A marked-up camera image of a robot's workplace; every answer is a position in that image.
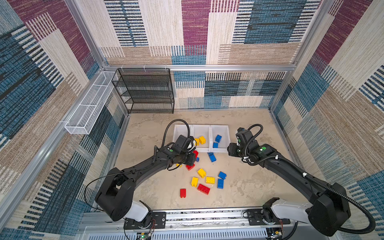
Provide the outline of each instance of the table surface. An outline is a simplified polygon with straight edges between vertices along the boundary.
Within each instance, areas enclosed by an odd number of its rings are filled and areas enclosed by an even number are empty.
[[[118,169],[136,165],[153,154],[154,145],[161,146],[165,128],[173,119],[181,118],[189,124],[228,125],[231,142],[236,141],[235,130],[262,124],[263,132],[257,137],[259,144],[270,144],[290,158],[267,109],[180,111],[174,114],[131,114],[129,125],[115,164]],[[169,128],[166,141],[171,142],[174,124]],[[306,199],[282,178],[260,166],[249,166],[240,158],[215,153],[216,162],[208,154],[199,153],[200,161],[190,171],[183,165],[174,171],[163,170],[143,182],[134,193],[134,200],[142,200],[152,209],[195,209],[214,207],[261,206],[272,197],[297,202]],[[207,176],[215,177],[215,184],[206,184],[197,171],[202,168]],[[217,188],[219,172],[227,174],[224,189]],[[206,195],[191,186],[192,177],[199,184],[211,188]],[[186,189],[186,198],[180,198],[180,189]]]

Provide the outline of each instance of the black cable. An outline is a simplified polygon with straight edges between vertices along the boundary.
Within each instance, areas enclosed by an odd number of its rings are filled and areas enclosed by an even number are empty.
[[[186,121],[182,120],[182,119],[175,119],[175,120],[173,120],[172,122],[170,122],[170,123],[168,124],[167,128],[166,128],[166,130],[165,130],[165,132],[164,132],[163,142],[162,142],[162,144],[161,144],[161,147],[164,147],[164,143],[165,143],[165,140],[166,140],[166,135],[167,135],[168,128],[171,126],[172,123],[177,122],[177,121],[181,121],[181,122],[183,122],[183,123],[187,126],[187,130],[188,130],[188,136],[187,136],[187,138],[189,138],[190,131],[189,131],[189,125],[188,125],[188,123],[187,123]]]
[[[176,170],[176,169],[178,169],[179,167],[180,167],[180,164],[179,165],[177,165],[175,168],[172,168],[172,169],[169,169],[169,167],[167,167],[167,170],[168,171],[173,171],[173,170]]]
[[[298,223],[299,223],[299,222],[296,221],[296,222],[295,222],[295,225],[293,226],[292,231],[288,234],[288,236],[285,236],[285,237],[282,238],[281,240],[287,240],[287,239],[290,239],[290,238],[292,237],[292,235],[295,233]]]
[[[129,237],[127,236],[127,234],[125,233],[125,228],[124,228],[124,227],[123,227],[123,229],[124,229],[124,235],[125,235],[125,237],[126,237],[128,240],[130,240]]]
[[[89,186],[91,183],[93,183],[93,182],[96,181],[96,180],[99,180],[99,179],[104,178],[104,177],[110,177],[110,176],[119,175],[119,174],[122,174],[122,173],[115,173],[115,174],[110,174],[110,175],[102,176],[102,177],[96,178],[95,180],[93,180],[93,181],[91,181],[90,183],[88,183],[88,185],[87,185],[87,186],[85,187],[85,189],[84,189],[84,201],[85,201],[85,203],[86,203],[88,206],[90,206],[91,208],[93,208],[93,209],[100,210],[100,211],[104,211],[103,209],[98,209],[97,207],[93,207],[91,204],[88,203],[87,198],[86,198],[86,191],[87,191],[87,188],[88,188],[88,186]]]
[[[276,156],[268,156],[260,161],[257,162],[257,164],[267,160],[267,159],[272,159],[272,158],[276,158]],[[286,159],[285,157],[280,157],[278,156],[277,157],[279,160],[283,160],[284,162],[288,163],[289,165],[291,165],[294,169],[296,169],[300,174],[303,174],[303,173],[306,173],[303,169],[301,169],[300,167],[298,167],[296,164],[294,164],[293,162],[289,161],[288,159]],[[366,228],[363,228],[363,229],[348,229],[348,228],[342,228],[340,227],[338,230],[339,231],[342,231],[342,232],[346,232],[346,233],[351,233],[351,234],[366,234],[366,233],[370,233],[372,232],[373,230],[375,230],[375,227],[376,227],[376,221],[375,219],[373,218],[372,214],[365,208],[363,207],[361,204],[359,204],[358,202],[356,202],[355,200],[353,200],[352,198],[348,197],[348,196],[345,196],[344,194],[340,193],[339,191],[333,189],[332,187],[328,187],[327,185],[323,184],[322,182],[319,182],[317,181],[316,179],[310,177],[308,174],[307,175],[303,175],[303,177],[305,179],[307,179],[308,181],[310,182],[313,182],[314,184],[317,184],[319,185],[320,187],[322,188],[325,188],[327,189],[328,191],[332,192],[333,194],[336,194],[338,195],[339,197],[341,198],[344,198],[345,200],[349,201],[351,204],[353,204],[355,207],[357,207],[358,209],[360,209],[360,211],[362,211],[365,216],[368,218],[368,221],[369,221],[369,225],[368,227]]]
[[[244,150],[243,150],[243,156],[245,156],[245,157],[247,157],[248,146],[249,146],[249,145],[251,144],[251,142],[252,142],[258,135],[260,135],[260,133],[263,131],[263,125],[261,125],[261,124],[254,124],[254,125],[250,126],[250,127],[248,128],[248,130],[250,130],[251,128],[256,127],[256,126],[260,127],[260,130],[259,130],[253,137],[251,137],[251,139],[250,139],[250,140],[247,142],[247,144],[245,145],[245,148],[244,148]],[[249,160],[249,158],[246,158],[245,160],[246,160],[247,163],[248,163],[249,165],[251,165],[251,166],[256,166],[256,165],[257,165],[257,164],[255,164],[255,163],[252,163],[252,162]]]

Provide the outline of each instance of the white plastic bin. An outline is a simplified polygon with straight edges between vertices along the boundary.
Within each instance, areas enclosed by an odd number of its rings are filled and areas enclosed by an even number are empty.
[[[211,125],[212,129],[212,152],[223,152],[227,153],[227,147],[231,143],[229,136],[229,127],[228,125]],[[221,141],[218,143],[218,148],[213,148],[213,143],[216,142],[215,138],[217,135],[221,136]]]
[[[199,138],[203,136],[205,138],[204,144],[199,144],[196,147],[198,152],[210,152],[212,147],[212,133],[210,131],[210,125],[193,125],[193,137]]]
[[[189,125],[189,134],[191,136],[193,136],[193,125]],[[173,130],[172,142],[176,142],[177,138],[180,135],[184,135],[185,137],[188,137],[188,130],[187,130],[187,126],[185,124],[175,125],[175,129]]]

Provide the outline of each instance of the yellow lego brick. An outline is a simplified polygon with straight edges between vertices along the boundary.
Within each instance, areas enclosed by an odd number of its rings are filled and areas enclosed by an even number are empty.
[[[204,144],[205,143],[205,138],[203,136],[199,137],[200,143]]]
[[[205,179],[205,182],[209,183],[209,184],[214,184],[215,183],[215,178],[214,177],[207,177]]]
[[[207,175],[207,173],[202,168],[200,168],[200,170],[197,171],[197,173],[201,178],[204,178]]]
[[[199,181],[199,179],[197,177],[193,177],[192,178],[192,183],[191,183],[192,187],[197,187],[197,182],[198,181]]]

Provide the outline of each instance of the aluminum rail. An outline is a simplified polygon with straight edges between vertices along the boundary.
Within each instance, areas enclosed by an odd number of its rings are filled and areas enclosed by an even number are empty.
[[[105,66],[105,71],[118,68],[169,68],[171,71],[293,71],[294,64],[258,64],[258,65],[119,65]]]

